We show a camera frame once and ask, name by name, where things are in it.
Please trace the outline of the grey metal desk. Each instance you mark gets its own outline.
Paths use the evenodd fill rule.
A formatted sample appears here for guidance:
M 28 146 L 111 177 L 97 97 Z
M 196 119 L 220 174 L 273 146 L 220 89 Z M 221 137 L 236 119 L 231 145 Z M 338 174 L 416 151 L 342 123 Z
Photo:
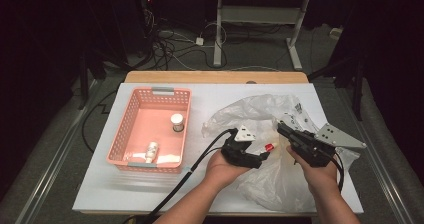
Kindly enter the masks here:
M 226 4 L 217 0 L 216 26 L 213 66 L 222 67 L 224 61 L 223 44 L 228 37 L 223 23 L 250 23 L 250 24 L 277 24 L 293 25 L 292 36 L 285 39 L 285 44 L 293 68 L 297 71 L 303 69 L 296 50 L 296 41 L 307 12 L 309 0 L 301 0 L 295 7 L 260 6 L 253 2 L 249 4 Z

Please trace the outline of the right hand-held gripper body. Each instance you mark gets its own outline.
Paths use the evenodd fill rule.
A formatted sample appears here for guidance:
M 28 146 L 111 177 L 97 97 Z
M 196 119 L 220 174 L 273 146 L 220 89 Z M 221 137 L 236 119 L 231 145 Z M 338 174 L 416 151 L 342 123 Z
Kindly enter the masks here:
M 337 147 L 366 148 L 367 144 L 327 123 L 317 133 L 288 131 L 291 148 L 311 167 L 326 167 Z

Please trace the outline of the black stand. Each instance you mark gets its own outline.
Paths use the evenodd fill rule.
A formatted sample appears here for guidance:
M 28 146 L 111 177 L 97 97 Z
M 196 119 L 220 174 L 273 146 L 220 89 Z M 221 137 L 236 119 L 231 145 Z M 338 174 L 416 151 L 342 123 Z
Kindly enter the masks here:
M 348 56 L 328 64 L 307 76 L 309 81 L 318 77 L 332 77 L 336 88 L 352 87 L 351 108 L 358 121 L 361 116 L 364 63 L 361 57 Z
M 89 97 L 89 76 L 91 73 L 93 78 L 98 76 L 98 65 L 96 57 L 90 52 L 83 52 L 79 57 L 80 69 L 80 104 L 79 110 L 82 110 Z

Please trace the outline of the metal floor rail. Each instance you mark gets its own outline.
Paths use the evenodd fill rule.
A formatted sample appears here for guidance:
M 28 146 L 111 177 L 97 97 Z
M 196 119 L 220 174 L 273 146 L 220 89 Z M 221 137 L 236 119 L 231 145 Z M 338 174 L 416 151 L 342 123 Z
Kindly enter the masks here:
M 390 142 L 382 145 L 373 137 L 373 132 L 348 111 L 349 121 L 354 125 L 353 135 L 363 140 L 367 148 L 361 150 L 361 159 L 352 167 L 353 179 L 364 214 L 360 219 L 369 224 L 413 224 L 414 218 L 402 196 L 400 186 L 389 167 Z
M 71 149 L 71 142 L 75 133 L 81 126 L 82 119 L 88 113 L 89 106 L 92 104 L 93 98 L 98 94 L 103 82 L 100 80 L 93 80 L 88 88 L 88 93 L 91 97 L 85 102 L 82 107 L 78 107 L 73 114 L 73 118 L 69 127 L 67 128 L 61 142 L 54 154 L 51 162 L 46 170 L 41 175 L 33 192 L 28 198 L 22 211 L 20 212 L 15 224 L 32 224 L 39 213 L 51 187 L 53 186 L 58 173 Z

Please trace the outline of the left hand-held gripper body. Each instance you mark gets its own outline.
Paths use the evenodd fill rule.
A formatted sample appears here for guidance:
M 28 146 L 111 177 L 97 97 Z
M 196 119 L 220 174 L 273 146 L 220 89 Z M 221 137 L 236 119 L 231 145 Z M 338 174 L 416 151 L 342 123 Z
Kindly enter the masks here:
M 264 155 L 246 152 L 254 140 L 254 134 L 244 125 L 230 129 L 230 136 L 221 148 L 224 159 L 234 166 L 258 169 L 262 165 Z

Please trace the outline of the pink perforated plastic basket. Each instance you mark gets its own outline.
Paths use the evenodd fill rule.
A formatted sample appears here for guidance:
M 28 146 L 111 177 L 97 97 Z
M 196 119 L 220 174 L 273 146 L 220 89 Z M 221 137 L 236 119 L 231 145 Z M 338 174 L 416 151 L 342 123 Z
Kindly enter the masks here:
M 191 91 L 186 88 L 137 87 L 132 90 L 107 154 L 107 161 L 120 170 L 179 173 L 181 171 Z M 182 114 L 184 130 L 175 132 L 173 114 Z M 159 145 L 152 163 L 145 161 L 150 142 Z

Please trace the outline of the person's left hand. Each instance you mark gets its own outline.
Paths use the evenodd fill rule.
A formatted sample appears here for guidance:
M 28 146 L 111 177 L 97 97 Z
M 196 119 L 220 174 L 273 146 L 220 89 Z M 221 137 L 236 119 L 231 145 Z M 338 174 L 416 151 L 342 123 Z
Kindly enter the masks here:
M 229 164 L 222 153 L 216 151 L 208 161 L 202 183 L 214 190 L 221 191 L 247 171 L 249 168 Z

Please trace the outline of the white capped round bottle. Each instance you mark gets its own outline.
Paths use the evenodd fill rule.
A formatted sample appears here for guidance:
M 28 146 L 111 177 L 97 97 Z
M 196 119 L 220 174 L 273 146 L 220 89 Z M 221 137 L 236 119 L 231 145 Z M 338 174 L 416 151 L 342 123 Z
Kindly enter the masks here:
M 184 117 L 182 114 L 173 114 L 170 118 L 175 132 L 181 132 L 184 130 Z

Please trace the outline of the person's right hand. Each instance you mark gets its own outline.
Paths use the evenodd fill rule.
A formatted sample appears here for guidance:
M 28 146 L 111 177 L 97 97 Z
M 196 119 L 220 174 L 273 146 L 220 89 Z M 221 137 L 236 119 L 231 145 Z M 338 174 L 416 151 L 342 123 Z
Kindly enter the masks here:
M 326 167 L 311 167 L 291 147 L 287 147 L 286 150 L 295 162 L 300 164 L 312 194 L 329 195 L 339 191 L 337 168 L 333 163 L 329 163 Z

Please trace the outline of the white board mat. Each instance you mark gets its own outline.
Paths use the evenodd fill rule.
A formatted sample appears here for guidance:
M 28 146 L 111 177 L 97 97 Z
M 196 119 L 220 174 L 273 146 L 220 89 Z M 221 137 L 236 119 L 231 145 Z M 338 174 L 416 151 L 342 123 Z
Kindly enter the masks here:
M 115 164 L 107 161 L 107 154 L 118 133 L 130 96 L 136 87 L 147 83 L 126 83 L 118 89 L 116 100 L 106 121 L 105 127 L 98 141 L 96 150 L 91 159 L 82 185 L 76 196 L 73 210 L 85 214 L 134 214 L 147 213 L 153 210 L 183 178 L 194 164 L 202 151 L 218 134 L 204 136 L 201 133 L 203 124 L 216 112 L 243 98 L 270 94 L 287 96 L 294 95 L 299 99 L 303 112 L 309 115 L 308 123 L 311 128 L 325 126 L 327 118 L 312 84 L 164 84 L 165 87 L 183 87 L 191 90 L 191 106 L 188 117 L 188 130 L 184 150 L 181 157 L 182 168 L 180 173 L 159 173 L 144 171 L 119 170 Z M 194 174 L 175 194 L 175 196 L 161 210 L 169 209 L 184 194 L 200 182 L 206 162 L 203 160 Z M 237 183 L 231 184 L 218 195 L 212 205 L 211 213 L 217 215 L 297 215 L 301 211 L 274 212 L 247 200 L 237 190 Z

